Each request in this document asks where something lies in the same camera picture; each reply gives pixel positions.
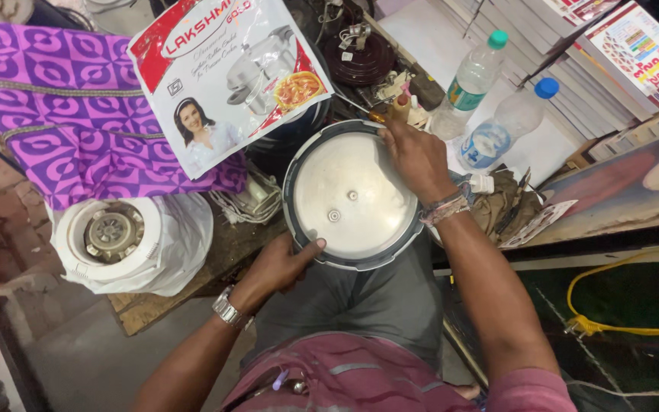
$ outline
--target green bottle cap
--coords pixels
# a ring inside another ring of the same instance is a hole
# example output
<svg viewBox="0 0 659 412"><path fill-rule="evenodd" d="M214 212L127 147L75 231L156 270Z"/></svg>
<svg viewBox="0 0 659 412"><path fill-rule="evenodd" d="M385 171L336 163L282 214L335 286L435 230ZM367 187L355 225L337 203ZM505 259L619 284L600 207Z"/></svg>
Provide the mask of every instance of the green bottle cap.
<svg viewBox="0 0 659 412"><path fill-rule="evenodd" d="M508 44L508 33L503 32L502 30L495 30L490 35L490 38L487 39L487 45L494 50L500 50Z"/></svg>

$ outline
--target purple patterned cloth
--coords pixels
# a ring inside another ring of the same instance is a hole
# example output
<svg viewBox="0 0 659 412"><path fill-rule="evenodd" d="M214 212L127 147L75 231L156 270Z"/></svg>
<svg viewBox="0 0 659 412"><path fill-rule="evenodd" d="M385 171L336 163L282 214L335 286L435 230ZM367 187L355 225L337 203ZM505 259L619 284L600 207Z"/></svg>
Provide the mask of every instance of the purple patterned cloth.
<svg viewBox="0 0 659 412"><path fill-rule="evenodd" d="M86 199L241 192L238 152L191 181L161 135L127 37L0 23L0 133L54 210Z"/></svg>

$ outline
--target stack of books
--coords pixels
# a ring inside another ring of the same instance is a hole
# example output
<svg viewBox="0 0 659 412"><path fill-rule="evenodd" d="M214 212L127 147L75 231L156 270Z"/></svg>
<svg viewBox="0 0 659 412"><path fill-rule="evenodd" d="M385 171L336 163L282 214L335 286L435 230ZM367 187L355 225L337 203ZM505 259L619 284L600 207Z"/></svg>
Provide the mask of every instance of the stack of books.
<svg viewBox="0 0 659 412"><path fill-rule="evenodd" d="M659 114L637 127L625 130L615 136L603 138L587 151L594 163L623 153L629 149L646 144L659 138Z"/></svg>
<svg viewBox="0 0 659 412"><path fill-rule="evenodd" d="M449 22L464 34L477 15L484 0L431 0L429 3L436 6L446 15Z"/></svg>
<svg viewBox="0 0 659 412"><path fill-rule="evenodd" d="M504 74L515 85L537 74L620 0L485 0L467 36L479 44L505 30Z"/></svg>
<svg viewBox="0 0 659 412"><path fill-rule="evenodd" d="M566 128L579 133L578 140L616 135L591 148L595 160L621 153L634 143L618 132L659 112L659 23L628 2L591 26L526 87L543 76L559 81L561 90L549 105Z"/></svg>

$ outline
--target wooden board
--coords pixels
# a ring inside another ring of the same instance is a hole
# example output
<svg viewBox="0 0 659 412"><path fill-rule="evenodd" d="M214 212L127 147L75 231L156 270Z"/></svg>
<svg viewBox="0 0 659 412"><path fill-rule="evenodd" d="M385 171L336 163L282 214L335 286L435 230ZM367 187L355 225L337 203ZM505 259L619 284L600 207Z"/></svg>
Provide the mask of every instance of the wooden board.
<svg viewBox="0 0 659 412"><path fill-rule="evenodd" d="M271 239L287 230L283 214L279 212L266 225L239 223L231 225L223 211L208 199L215 218L212 245L204 266L190 283L174 296L153 293L112 293L107 295L119 324L128 336L148 328L170 311L184 304L200 288L217 283L225 275L239 269L241 262L250 258Z"/></svg>
<svg viewBox="0 0 659 412"><path fill-rule="evenodd" d="M659 139L540 189L546 205L577 200L522 248L659 227Z"/></svg>

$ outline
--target hand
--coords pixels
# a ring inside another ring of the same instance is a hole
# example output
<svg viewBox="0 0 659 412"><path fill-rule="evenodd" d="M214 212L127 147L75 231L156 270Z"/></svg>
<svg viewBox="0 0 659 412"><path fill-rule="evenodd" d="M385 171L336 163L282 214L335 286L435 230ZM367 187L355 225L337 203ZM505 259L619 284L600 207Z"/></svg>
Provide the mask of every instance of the hand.
<svg viewBox="0 0 659 412"><path fill-rule="evenodd" d="M305 267L326 246L325 239L317 239L294 254L293 242L285 232L264 247L228 299L238 312L252 314L272 293L294 289L297 280L304 279Z"/></svg>
<svg viewBox="0 0 659 412"><path fill-rule="evenodd" d="M391 162L406 186L424 206L453 195L459 189L447 171L447 145L433 134L388 119L379 129Z"/></svg>

